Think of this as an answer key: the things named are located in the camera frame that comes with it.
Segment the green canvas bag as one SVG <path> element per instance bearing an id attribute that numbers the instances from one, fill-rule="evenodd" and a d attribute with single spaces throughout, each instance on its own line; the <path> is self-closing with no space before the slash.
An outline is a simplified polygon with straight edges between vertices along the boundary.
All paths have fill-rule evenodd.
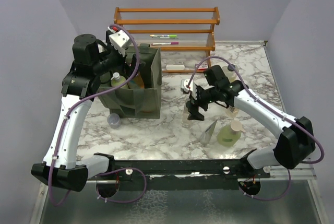
<path id="1" fill-rule="evenodd" d="M 145 63 L 139 73 L 144 89 L 123 89 L 99 96 L 103 106 L 122 118 L 158 119 L 161 109 L 161 52 L 148 44 L 138 46 L 140 60 Z"/>

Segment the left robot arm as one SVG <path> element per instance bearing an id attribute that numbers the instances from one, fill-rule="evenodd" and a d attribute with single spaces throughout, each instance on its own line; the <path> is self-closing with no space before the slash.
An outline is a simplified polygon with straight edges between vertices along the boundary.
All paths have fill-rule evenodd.
<path id="1" fill-rule="evenodd" d="M 110 35 L 111 50 L 99 51 L 98 40 L 92 34 L 82 34 L 74 39 L 74 61 L 62 81 L 61 110 L 50 147 L 41 163 L 32 166 L 31 174 L 48 187 L 80 192 L 88 179 L 100 175 L 110 179 L 115 174 L 113 157 L 94 154 L 77 162 L 76 154 L 80 133 L 94 98 L 100 77 L 114 65 L 114 60 L 125 56 L 134 38 L 124 29 Z"/>

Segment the orange bottle pink cap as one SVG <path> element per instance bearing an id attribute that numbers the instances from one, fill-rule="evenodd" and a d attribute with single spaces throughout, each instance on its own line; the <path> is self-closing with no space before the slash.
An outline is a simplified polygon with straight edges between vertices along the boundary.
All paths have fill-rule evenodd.
<path id="1" fill-rule="evenodd" d="M 133 79 L 128 83 L 130 89 L 144 89 L 145 84 L 141 77 L 140 72 L 138 72 Z"/>

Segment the clear square bottle black caps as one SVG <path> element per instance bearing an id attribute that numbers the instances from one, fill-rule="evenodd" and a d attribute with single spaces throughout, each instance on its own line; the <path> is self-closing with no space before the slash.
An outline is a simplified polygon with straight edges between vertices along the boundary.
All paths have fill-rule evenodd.
<path id="1" fill-rule="evenodd" d="M 197 105 L 187 100 L 184 105 L 183 118 L 187 121 L 204 121 L 205 117 L 199 113 L 198 109 Z"/>

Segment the green lotion pump bottle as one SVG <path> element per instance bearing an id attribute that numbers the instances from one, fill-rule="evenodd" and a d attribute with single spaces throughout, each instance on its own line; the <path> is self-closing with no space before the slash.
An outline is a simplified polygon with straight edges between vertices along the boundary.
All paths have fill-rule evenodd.
<path id="1" fill-rule="evenodd" d="M 117 87 L 121 84 L 124 84 L 121 88 L 129 89 L 129 86 L 125 81 L 126 78 L 124 76 L 120 75 L 118 72 L 114 72 L 111 77 L 110 85 L 111 87 Z"/>

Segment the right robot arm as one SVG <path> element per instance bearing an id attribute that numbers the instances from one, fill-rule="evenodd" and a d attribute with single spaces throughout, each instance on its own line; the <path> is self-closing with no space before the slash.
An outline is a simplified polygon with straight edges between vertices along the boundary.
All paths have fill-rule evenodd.
<path id="1" fill-rule="evenodd" d="M 256 95 L 242 81 L 230 82 L 219 65 L 206 69 L 204 76 L 210 86 L 208 89 L 190 79 L 181 81 L 181 91 L 189 94 L 186 102 L 189 120 L 204 120 L 199 109 L 207 111 L 210 103 L 221 101 L 249 114 L 278 140 L 274 147 L 255 149 L 240 159 L 240 172 L 244 177 L 251 178 L 266 166 L 294 169 L 315 150 L 313 128 L 308 118 L 297 119 L 285 114 Z"/>

